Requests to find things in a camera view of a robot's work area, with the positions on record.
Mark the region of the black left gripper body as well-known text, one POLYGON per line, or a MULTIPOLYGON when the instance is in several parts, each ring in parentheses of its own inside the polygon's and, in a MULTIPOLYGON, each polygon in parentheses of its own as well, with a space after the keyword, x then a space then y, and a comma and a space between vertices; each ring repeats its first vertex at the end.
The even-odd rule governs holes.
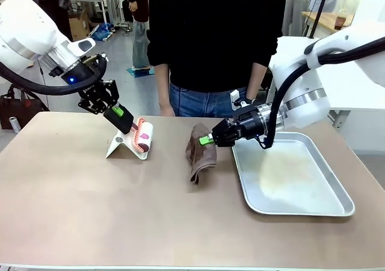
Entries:
POLYGON ((62 80, 68 84, 64 87, 64 93, 77 93, 84 90, 97 81, 101 80, 104 75, 104 62, 99 61, 86 66, 83 63, 79 63, 76 67, 62 75, 62 80))

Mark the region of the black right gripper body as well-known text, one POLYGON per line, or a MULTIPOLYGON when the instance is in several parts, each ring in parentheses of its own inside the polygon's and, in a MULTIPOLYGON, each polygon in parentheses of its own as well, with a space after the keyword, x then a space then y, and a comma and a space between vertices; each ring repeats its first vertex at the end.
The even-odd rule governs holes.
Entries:
POLYGON ((265 127, 256 105, 241 107, 233 112, 231 139, 254 139, 264 133, 265 127))

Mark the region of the person's right hand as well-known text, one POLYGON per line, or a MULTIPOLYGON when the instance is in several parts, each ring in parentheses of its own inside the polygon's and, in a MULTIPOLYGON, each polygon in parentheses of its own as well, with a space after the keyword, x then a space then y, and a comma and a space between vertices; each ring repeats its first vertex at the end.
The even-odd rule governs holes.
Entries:
POLYGON ((159 103, 160 113, 162 116, 174 117, 175 112, 170 103, 159 103))

